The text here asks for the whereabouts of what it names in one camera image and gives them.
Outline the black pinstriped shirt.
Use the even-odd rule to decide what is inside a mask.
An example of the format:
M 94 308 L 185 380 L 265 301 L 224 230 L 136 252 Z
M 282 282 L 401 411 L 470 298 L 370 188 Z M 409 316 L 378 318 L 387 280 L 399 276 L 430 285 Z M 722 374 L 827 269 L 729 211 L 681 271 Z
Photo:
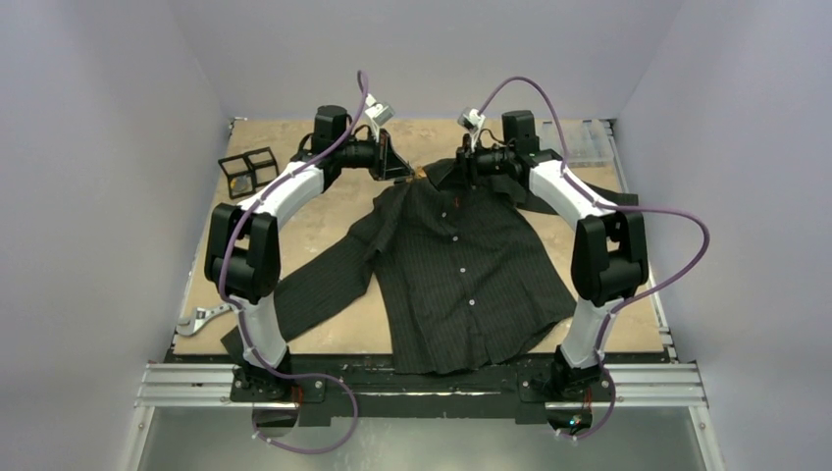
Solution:
M 266 310 L 277 331 L 258 339 L 246 319 L 242 341 L 264 351 L 294 340 L 377 283 L 399 373 L 455 373 L 524 354 L 576 307 L 525 210 L 546 206 L 508 175 L 467 185 L 451 160 L 429 164 L 279 281 Z

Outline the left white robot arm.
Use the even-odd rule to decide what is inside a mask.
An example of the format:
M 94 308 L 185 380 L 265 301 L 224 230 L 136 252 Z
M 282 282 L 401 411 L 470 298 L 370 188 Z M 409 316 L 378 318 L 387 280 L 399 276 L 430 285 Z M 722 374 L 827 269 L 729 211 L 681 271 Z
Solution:
M 313 130 L 273 181 L 237 204 L 213 209 L 204 275 L 232 308 L 242 361 L 259 370 L 254 388 L 267 400 L 284 399 L 292 384 L 309 377 L 285 366 L 289 350 L 274 300 L 281 272 L 280 231 L 344 169 L 366 169 L 376 181 L 412 175 L 385 128 L 393 115 L 389 104 L 374 98 L 355 117 L 338 105 L 319 107 Z

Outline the round silver brooch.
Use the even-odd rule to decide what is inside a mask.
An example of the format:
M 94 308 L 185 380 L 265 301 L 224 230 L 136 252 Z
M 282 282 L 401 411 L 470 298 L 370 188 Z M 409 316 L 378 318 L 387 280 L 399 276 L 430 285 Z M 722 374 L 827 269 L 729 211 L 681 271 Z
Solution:
M 243 194 L 245 192 L 248 192 L 251 189 L 250 180 L 244 178 L 236 178 L 232 182 L 232 189 L 235 194 Z

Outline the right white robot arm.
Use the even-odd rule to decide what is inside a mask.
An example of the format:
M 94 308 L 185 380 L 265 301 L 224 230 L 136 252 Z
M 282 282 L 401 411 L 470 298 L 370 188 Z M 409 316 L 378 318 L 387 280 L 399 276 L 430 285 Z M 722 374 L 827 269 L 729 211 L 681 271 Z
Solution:
M 614 308 L 635 296 L 649 277 L 645 221 L 624 212 L 568 169 L 565 156 L 543 149 L 528 110 L 501 117 L 504 142 L 481 142 L 485 117 L 464 110 L 466 129 L 456 162 L 468 182 L 503 175 L 546 203 L 574 232 L 570 276 L 578 294 L 571 326 L 556 349 L 546 389 L 573 399 L 600 379 Z

